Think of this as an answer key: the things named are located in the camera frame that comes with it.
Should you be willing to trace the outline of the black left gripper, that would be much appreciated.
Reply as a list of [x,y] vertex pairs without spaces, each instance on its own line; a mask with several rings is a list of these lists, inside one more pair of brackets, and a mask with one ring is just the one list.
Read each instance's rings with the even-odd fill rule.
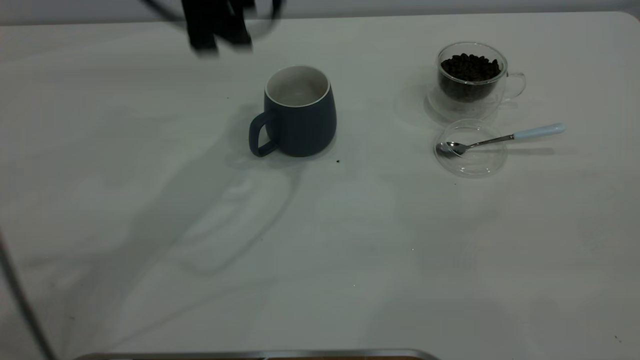
[[256,9],[254,0],[182,0],[188,22],[189,45],[197,56],[217,56],[217,40],[210,25],[219,23],[219,38],[232,48],[250,51],[253,41],[245,23],[245,10]]

